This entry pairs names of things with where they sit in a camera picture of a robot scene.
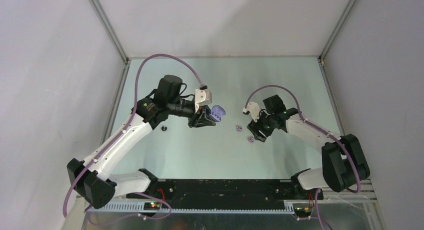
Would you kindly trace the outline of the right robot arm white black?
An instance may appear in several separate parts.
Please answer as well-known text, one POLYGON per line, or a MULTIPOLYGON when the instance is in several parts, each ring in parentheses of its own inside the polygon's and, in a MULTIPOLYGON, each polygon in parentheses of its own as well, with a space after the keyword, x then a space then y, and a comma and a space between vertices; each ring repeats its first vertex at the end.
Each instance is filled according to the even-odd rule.
POLYGON ((278 95, 263 100, 264 108, 248 102, 243 109, 251 117, 247 125, 254 140, 265 142, 275 130, 294 135, 321 155, 321 168, 306 169, 294 176, 291 193, 303 199, 311 189, 348 190, 367 179, 371 172, 359 139, 353 134, 332 133, 301 116, 298 109, 286 108, 278 95))

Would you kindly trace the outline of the purple earbud charging case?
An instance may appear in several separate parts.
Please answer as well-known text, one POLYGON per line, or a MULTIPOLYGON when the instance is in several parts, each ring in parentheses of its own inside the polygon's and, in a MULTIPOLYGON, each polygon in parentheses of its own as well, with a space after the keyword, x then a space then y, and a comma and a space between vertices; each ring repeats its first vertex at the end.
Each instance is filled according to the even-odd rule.
POLYGON ((226 111, 220 105, 214 105, 208 113, 208 117, 214 122, 221 122, 222 117, 225 115, 226 115, 226 111))

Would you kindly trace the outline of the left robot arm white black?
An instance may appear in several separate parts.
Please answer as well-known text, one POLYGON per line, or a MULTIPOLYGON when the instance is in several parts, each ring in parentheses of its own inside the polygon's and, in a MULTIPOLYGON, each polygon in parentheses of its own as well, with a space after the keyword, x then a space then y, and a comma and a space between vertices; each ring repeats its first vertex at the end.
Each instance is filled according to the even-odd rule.
POLYGON ((158 184, 145 170, 115 174, 120 160, 169 116, 188 119, 190 128, 215 126, 209 105, 212 93, 207 86, 195 90, 193 100, 181 95, 181 78, 165 75, 146 97, 137 100, 124 123, 97 150, 83 160, 72 159, 66 166, 71 189, 94 209, 104 207, 117 196, 140 192, 146 198, 156 196, 158 184))

